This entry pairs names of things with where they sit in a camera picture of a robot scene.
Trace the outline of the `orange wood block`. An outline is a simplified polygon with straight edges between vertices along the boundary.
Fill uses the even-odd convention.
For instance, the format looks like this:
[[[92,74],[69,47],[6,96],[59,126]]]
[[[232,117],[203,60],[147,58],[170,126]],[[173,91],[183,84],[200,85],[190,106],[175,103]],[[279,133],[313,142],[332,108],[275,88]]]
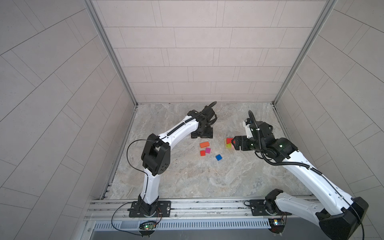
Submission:
[[[207,148],[210,146],[210,143],[209,142],[203,142],[203,143],[200,143],[200,148]]]

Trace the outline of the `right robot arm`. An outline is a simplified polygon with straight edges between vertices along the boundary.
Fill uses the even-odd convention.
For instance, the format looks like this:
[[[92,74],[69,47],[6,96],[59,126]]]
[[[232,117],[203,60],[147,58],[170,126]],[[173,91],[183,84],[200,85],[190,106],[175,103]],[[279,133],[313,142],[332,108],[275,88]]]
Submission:
[[[235,150],[253,151],[269,165],[284,167],[319,201],[315,204],[274,189],[265,197],[266,212],[270,215],[291,213],[319,226],[332,240],[348,240],[361,226],[368,203],[361,197],[353,198],[332,183],[291,141],[276,139],[272,133],[273,126],[247,118],[243,127],[246,135],[232,139]]]

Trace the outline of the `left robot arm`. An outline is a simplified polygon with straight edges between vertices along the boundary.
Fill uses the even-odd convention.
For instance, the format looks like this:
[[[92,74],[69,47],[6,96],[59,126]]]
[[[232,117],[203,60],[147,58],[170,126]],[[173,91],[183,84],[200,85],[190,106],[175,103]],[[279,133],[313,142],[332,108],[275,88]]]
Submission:
[[[144,140],[146,144],[141,159],[145,180],[138,201],[133,206],[134,217],[140,215],[151,217],[157,213],[161,174],[170,166],[171,150],[188,135],[191,135],[192,139],[213,138],[212,125],[218,119],[213,110],[216,104],[216,101],[212,102],[200,112],[191,110],[181,122],[170,130],[160,135],[151,134]]]

